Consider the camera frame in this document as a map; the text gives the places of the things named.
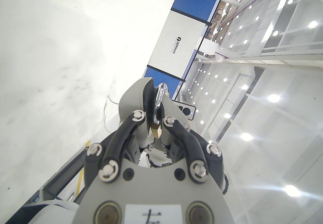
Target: screw hole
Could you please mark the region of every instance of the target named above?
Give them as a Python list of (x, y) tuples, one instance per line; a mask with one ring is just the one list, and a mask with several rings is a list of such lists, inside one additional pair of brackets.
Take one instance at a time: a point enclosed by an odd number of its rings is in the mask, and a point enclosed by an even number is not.
[(135, 175), (135, 172), (133, 171), (133, 169), (128, 168), (123, 172), (123, 178), (128, 181), (131, 180), (133, 178), (133, 176)]
[(185, 179), (185, 171), (180, 168), (175, 170), (174, 175), (175, 175), (175, 178), (179, 181), (182, 181)]

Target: gray gripper base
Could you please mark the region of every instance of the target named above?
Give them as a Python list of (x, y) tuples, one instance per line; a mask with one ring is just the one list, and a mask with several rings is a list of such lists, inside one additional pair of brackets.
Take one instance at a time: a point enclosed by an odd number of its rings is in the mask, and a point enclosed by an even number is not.
[[(177, 168), (185, 171), (186, 177), (178, 181), (174, 176)], [(134, 170), (134, 177), (125, 181), (122, 177), (127, 168)], [(223, 194), (212, 177), (204, 184), (195, 184), (188, 176), (186, 160), (163, 168), (139, 167), (123, 159), (119, 178), (111, 183), (96, 177), (86, 192), (72, 224), (93, 224), (96, 209), (105, 201), (117, 202), (122, 210), (122, 222), (126, 204), (166, 205), (180, 204), (183, 223), (186, 223), (187, 207), (194, 201), (206, 203), (212, 210), (214, 224), (234, 224)]]

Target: white banner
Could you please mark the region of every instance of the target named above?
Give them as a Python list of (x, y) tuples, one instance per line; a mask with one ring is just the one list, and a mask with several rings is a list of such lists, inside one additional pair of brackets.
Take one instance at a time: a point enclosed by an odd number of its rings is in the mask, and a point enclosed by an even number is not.
[(170, 11), (149, 65), (182, 78), (205, 23)]

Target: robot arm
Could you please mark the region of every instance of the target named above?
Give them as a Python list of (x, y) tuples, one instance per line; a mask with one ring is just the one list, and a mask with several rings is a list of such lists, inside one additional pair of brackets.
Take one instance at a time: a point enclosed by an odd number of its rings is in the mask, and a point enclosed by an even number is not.
[[(87, 150), (86, 193), (73, 224), (234, 223), (222, 194), (220, 148), (190, 130), (165, 86), (140, 79), (122, 97), (119, 114), (119, 128)], [(158, 125), (172, 164), (139, 167), (150, 127)]]

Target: yellow stripe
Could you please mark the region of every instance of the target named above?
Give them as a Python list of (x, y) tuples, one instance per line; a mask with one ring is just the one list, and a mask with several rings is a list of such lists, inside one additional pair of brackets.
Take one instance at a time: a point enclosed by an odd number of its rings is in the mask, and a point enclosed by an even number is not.
[[(88, 142), (86, 143), (85, 150), (90, 145), (90, 141), (91, 140), (88, 140)], [(77, 183), (77, 188), (76, 188), (76, 197), (78, 196), (78, 194), (80, 192), (80, 186), (81, 186), (81, 181), (82, 181), (82, 177), (83, 177), (83, 170), (84, 170), (84, 168), (81, 170), (80, 175), (78, 177), (78, 183)]]

